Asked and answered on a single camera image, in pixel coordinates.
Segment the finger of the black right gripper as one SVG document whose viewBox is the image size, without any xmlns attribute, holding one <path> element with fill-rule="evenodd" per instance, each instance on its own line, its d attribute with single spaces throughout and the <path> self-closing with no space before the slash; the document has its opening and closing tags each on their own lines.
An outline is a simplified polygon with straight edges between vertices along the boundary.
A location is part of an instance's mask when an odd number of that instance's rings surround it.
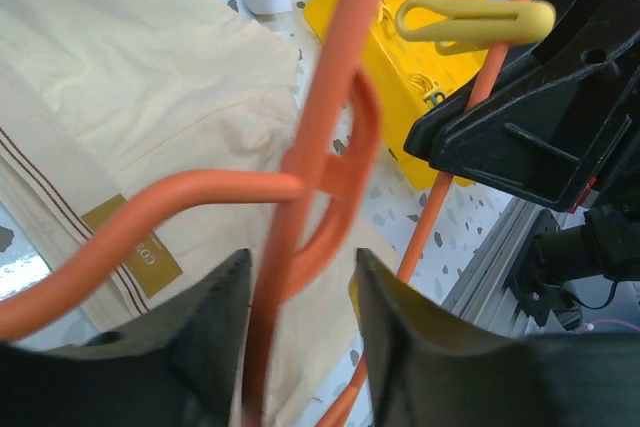
<svg viewBox="0 0 640 427">
<path fill-rule="evenodd" d="M 587 189 L 639 182 L 639 0 L 540 0 L 540 43 L 512 48 L 490 96 L 459 88 L 408 132 L 405 151 L 556 211 Z"/>
</svg>

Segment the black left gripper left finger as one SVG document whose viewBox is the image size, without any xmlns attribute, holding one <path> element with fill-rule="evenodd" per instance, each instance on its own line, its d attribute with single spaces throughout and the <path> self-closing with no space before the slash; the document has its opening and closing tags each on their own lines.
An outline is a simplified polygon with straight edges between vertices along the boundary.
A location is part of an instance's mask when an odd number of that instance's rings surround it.
<svg viewBox="0 0 640 427">
<path fill-rule="evenodd" d="M 1 346 L 4 426 L 226 426 L 250 297 L 251 254 L 79 346 Z"/>
</svg>

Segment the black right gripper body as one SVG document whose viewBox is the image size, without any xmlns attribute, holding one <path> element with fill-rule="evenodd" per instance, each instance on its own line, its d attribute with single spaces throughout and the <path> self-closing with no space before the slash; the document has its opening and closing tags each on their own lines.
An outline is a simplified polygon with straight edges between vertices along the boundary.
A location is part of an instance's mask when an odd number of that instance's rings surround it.
<svg viewBox="0 0 640 427">
<path fill-rule="evenodd" d="M 588 183 L 595 196 L 581 228 L 586 257 L 576 279 L 601 275 L 613 282 L 639 279 L 639 158 Z"/>
</svg>

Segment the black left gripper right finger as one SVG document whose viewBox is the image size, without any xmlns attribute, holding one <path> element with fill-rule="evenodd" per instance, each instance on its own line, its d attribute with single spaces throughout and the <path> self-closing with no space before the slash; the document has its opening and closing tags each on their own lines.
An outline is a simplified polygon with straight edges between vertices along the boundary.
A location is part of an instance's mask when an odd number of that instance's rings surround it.
<svg viewBox="0 0 640 427">
<path fill-rule="evenodd" d="M 366 248 L 355 278 L 375 425 L 638 425 L 638 335 L 502 337 L 431 302 Z"/>
</svg>

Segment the orange hanger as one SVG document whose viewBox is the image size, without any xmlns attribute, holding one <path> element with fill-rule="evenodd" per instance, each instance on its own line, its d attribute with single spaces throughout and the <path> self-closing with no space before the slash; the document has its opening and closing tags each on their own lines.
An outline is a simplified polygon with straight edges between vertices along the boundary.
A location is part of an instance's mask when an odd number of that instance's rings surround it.
<svg viewBox="0 0 640 427">
<path fill-rule="evenodd" d="M 251 254 L 250 297 L 226 425 L 264 426 L 282 307 L 326 270 L 349 237 L 376 160 L 384 113 L 361 53 L 380 1 L 338 0 L 276 171 L 195 169 L 147 186 L 58 270 L 2 301 L 1 346 L 48 351 L 119 327 L 100 331 L 83 304 L 159 227 L 193 208 L 273 205 L 259 266 L 249 248 L 240 248 Z"/>
</svg>

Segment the cream underwear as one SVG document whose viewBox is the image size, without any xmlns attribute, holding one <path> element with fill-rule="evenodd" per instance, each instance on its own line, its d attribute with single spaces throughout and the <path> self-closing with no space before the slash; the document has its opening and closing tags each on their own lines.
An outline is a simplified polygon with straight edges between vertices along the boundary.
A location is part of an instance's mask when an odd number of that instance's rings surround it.
<svg viewBox="0 0 640 427">
<path fill-rule="evenodd" d="M 54 270 L 169 175 L 276 171 L 297 124 L 297 48 L 223 0 L 1 0 L 1 199 Z M 236 249 L 259 266 L 273 205 L 193 208 L 139 244 L 83 307 L 100 331 L 200 281 Z M 358 217 L 283 305 L 264 426 L 294 426 L 356 335 L 356 249 L 396 253 Z"/>
</svg>

